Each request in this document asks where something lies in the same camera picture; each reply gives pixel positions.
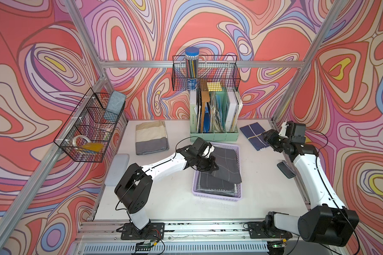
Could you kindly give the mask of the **plain grey pillowcase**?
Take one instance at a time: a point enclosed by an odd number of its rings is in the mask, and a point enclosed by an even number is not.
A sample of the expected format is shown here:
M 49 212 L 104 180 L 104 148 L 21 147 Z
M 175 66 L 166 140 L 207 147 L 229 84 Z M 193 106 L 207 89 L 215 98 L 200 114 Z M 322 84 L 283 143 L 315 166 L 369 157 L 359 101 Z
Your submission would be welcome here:
M 236 190 L 197 190 L 199 193 L 204 194 L 211 194 L 211 195 L 217 195 L 217 196 L 226 196 L 226 197 L 236 197 L 237 192 Z

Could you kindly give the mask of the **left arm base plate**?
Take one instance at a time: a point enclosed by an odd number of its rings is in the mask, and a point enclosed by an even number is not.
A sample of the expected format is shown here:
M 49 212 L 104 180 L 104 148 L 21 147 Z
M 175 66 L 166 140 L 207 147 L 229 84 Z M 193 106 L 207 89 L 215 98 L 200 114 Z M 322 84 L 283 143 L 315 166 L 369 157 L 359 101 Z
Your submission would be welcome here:
M 164 238 L 165 223 L 148 223 L 143 229 L 125 223 L 116 231 L 121 234 L 121 240 L 158 240 Z

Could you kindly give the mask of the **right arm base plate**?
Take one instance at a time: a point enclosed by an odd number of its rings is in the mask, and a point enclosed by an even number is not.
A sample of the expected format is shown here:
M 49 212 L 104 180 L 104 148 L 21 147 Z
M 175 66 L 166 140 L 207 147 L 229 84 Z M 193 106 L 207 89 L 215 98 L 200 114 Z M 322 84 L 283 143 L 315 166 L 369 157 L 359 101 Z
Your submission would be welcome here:
M 251 239 L 286 239 L 293 237 L 291 232 L 268 226 L 265 221 L 248 222 L 245 224 Z

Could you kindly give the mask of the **navy cloth yellow stripe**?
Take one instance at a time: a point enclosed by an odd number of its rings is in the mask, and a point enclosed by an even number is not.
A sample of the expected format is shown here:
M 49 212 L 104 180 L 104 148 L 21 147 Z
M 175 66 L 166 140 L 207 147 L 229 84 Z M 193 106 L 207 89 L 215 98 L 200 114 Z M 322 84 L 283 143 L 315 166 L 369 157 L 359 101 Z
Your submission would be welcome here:
M 243 126 L 240 131 L 256 151 L 270 147 L 263 137 L 265 129 L 258 122 Z

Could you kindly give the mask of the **grey checked pillowcase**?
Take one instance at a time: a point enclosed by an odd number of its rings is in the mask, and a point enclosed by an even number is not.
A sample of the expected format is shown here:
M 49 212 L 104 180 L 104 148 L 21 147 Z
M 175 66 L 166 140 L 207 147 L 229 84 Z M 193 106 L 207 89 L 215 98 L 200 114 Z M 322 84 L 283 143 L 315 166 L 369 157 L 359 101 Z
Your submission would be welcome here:
M 212 155 L 216 158 L 216 164 L 219 169 L 215 171 L 209 171 L 210 175 L 229 183 L 242 183 L 242 178 L 238 167 L 238 158 L 235 150 L 215 147 Z
M 228 181 L 216 178 L 207 173 L 201 173 L 197 189 L 200 191 L 235 192 L 236 185 Z

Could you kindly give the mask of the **lilac perforated plastic basket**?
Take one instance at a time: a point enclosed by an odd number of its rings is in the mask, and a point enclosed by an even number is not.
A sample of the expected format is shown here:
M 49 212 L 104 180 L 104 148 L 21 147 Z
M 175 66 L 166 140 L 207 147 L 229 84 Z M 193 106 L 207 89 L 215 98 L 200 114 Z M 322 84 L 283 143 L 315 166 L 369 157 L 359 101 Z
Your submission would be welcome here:
M 196 171 L 192 193 L 195 196 L 239 201 L 242 198 L 242 176 L 239 147 L 229 143 L 213 143 L 218 170 Z

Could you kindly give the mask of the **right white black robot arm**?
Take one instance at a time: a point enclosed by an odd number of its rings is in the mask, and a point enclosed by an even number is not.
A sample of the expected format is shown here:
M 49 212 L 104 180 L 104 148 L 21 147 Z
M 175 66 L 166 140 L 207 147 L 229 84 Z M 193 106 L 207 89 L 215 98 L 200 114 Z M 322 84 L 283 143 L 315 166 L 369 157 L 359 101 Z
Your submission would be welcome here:
M 280 131 L 271 129 L 262 135 L 270 147 L 285 153 L 298 170 L 309 196 L 311 209 L 302 216 L 271 211 L 264 223 L 269 237 L 290 233 L 306 242 L 344 247 L 359 223 L 359 217 L 340 200 L 328 181 L 319 151 L 305 142 L 306 126 L 288 121 Z

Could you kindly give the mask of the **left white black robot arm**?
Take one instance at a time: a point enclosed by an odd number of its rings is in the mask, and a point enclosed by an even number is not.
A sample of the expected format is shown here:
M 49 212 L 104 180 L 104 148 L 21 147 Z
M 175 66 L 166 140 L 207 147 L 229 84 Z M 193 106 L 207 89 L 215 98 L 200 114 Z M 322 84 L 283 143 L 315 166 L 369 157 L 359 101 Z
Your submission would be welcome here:
M 176 148 L 173 155 L 150 165 L 131 164 L 115 187 L 114 193 L 119 204 L 129 216 L 132 226 L 142 231 L 151 223 L 144 210 L 148 202 L 152 184 L 174 173 L 192 168 L 199 172 L 217 171 L 215 146 L 196 137 L 193 144 Z

